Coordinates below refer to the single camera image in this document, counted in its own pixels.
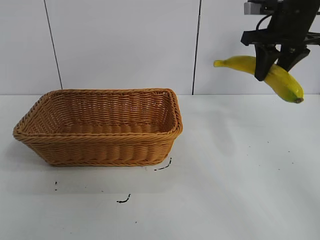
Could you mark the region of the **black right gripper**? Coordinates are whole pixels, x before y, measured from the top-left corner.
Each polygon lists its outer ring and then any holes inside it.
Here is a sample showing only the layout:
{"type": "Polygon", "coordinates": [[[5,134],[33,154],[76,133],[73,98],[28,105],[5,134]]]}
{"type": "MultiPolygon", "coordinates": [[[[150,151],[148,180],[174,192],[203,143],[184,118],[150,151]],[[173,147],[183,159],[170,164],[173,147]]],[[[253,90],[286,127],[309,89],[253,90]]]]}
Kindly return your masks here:
{"type": "Polygon", "coordinates": [[[256,67],[254,77],[262,82],[271,66],[289,72],[310,54],[306,45],[319,45],[320,34],[310,32],[317,15],[318,0],[248,0],[245,15],[264,15],[254,30],[244,31],[241,43],[254,45],[256,67]],[[276,45],[281,45],[280,52],[276,45]]]}

